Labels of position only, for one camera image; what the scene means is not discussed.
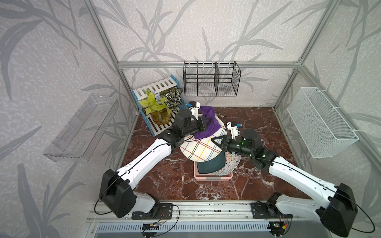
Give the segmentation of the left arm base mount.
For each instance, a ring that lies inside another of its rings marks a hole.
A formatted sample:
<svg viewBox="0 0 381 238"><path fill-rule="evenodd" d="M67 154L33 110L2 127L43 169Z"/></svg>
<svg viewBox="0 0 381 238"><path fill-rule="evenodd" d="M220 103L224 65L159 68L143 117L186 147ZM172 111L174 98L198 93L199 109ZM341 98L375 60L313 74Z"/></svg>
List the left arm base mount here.
<svg viewBox="0 0 381 238"><path fill-rule="evenodd" d="M133 220L171 220L173 213L172 203L160 203L154 205L154 207L148 212L133 212Z"/></svg>

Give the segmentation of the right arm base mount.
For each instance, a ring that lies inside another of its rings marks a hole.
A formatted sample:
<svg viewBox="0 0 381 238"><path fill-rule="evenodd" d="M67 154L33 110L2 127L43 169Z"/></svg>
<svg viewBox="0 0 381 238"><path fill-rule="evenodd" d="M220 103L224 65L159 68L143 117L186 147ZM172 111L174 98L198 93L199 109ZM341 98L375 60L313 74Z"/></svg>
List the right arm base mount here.
<svg viewBox="0 0 381 238"><path fill-rule="evenodd" d="M274 204L266 202L253 202L250 204L252 216L254 219L291 219L292 214L282 213Z"/></svg>

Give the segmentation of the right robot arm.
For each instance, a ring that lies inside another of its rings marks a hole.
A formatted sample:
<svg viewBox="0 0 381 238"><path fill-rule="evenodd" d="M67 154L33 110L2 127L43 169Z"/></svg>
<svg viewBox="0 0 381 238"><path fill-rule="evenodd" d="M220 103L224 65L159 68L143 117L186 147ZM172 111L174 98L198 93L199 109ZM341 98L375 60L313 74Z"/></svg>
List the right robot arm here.
<svg viewBox="0 0 381 238"><path fill-rule="evenodd" d="M214 137L212 142L225 152L249 157L258 169L286 181L309 196L309 199L299 199L276 195L272 204L280 213L309 218L339 237L349 236L359 208L351 187L324 181L289 163L263 147L261 137L253 129L244 130L239 140L222 135Z"/></svg>

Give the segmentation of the purple cloth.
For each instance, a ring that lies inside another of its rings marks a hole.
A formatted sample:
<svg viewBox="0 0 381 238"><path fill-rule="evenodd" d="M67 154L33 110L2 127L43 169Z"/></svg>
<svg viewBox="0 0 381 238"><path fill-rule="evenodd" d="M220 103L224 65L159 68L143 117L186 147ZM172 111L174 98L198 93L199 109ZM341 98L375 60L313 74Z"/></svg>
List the purple cloth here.
<svg viewBox="0 0 381 238"><path fill-rule="evenodd" d="M202 113L202 116L206 118L206 131L197 132L194 134L195 139L203 139L212 136L220 128L220 124L216 119L215 109L210 106L200 106L199 111Z"/></svg>

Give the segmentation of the striped plaid round plate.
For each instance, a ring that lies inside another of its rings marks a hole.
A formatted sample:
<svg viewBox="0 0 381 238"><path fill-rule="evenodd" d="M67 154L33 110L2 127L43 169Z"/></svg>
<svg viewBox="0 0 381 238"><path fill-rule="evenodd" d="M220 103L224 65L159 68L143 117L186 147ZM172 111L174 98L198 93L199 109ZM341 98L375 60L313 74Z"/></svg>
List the striped plaid round plate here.
<svg viewBox="0 0 381 238"><path fill-rule="evenodd" d="M222 149L219 148L212 139L215 137L223 136L227 134L226 126L224 122L218 117L215 117L220 124L220 129L212 136L195 139L194 137L187 136L186 140L181 146L180 151L182 154L191 161L194 162L207 162L218 156Z"/></svg>

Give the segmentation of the dark green square plate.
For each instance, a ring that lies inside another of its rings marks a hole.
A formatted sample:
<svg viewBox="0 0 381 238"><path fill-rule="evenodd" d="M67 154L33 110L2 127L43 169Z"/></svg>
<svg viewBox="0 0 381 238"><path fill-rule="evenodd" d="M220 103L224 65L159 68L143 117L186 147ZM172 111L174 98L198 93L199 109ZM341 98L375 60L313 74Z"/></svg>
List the dark green square plate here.
<svg viewBox="0 0 381 238"><path fill-rule="evenodd" d="M225 152L222 151L215 158L206 162L196 162L197 171L200 174L212 174L225 167L226 157Z"/></svg>

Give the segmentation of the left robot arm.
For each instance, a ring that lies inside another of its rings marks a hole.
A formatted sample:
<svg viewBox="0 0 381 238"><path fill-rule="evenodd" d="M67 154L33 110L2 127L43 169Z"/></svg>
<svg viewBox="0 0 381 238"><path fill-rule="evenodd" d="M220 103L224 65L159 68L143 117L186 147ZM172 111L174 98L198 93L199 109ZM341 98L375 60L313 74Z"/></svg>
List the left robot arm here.
<svg viewBox="0 0 381 238"><path fill-rule="evenodd" d="M194 116L189 109L179 110L171 127L160 133L148 149L117 171L109 169L103 174L98 200L118 218L131 211L154 212L159 201L147 193L134 192L134 189L152 168L184 143L186 136L206 131L211 121L207 117Z"/></svg>

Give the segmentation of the colourful patterned round plate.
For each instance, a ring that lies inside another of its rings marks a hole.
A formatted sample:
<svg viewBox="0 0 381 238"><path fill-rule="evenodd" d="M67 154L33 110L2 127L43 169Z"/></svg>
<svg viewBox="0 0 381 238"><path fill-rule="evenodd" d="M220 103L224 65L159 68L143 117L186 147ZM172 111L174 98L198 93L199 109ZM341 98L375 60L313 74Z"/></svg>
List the colourful patterned round plate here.
<svg viewBox="0 0 381 238"><path fill-rule="evenodd" d="M213 174L216 176L226 176L231 174L240 163L241 158L242 155L238 155L234 152L225 152L225 166L222 169L213 172Z"/></svg>

